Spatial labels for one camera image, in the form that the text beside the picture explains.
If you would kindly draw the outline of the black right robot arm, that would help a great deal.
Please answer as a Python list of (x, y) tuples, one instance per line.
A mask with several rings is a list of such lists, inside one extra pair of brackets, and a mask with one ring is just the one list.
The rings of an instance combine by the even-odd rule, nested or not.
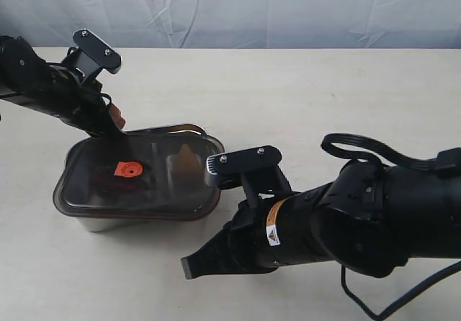
[(264, 274), (335, 261), (382, 278), (412, 258), (460, 257), (460, 150), (418, 167), (350, 158), (334, 181), (293, 191), (272, 146), (211, 155), (206, 180), (242, 187), (232, 220), (181, 260), (184, 275)]

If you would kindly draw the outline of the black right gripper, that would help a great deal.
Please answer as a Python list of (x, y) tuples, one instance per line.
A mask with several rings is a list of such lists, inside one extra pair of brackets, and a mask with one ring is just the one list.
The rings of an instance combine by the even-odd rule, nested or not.
[(233, 218), (200, 249), (181, 258), (188, 280), (202, 276), (268, 274), (277, 270), (264, 262), (269, 247), (266, 237), (266, 216), (276, 198), (260, 198), (255, 207), (243, 200)]

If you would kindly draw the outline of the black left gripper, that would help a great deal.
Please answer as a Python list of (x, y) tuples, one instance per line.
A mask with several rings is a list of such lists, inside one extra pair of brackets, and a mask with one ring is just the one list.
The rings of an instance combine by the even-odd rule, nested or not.
[(123, 135), (125, 118), (97, 80), (83, 82), (78, 70), (48, 66), (46, 109), (61, 121), (95, 137)]

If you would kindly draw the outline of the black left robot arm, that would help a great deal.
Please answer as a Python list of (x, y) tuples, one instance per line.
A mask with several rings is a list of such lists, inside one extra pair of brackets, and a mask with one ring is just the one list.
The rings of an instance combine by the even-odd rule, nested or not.
[(1, 36), (1, 100), (55, 117), (93, 137), (123, 134), (109, 112), (111, 97), (97, 76), (116, 74), (121, 56), (88, 29), (61, 62), (41, 58), (23, 37)]

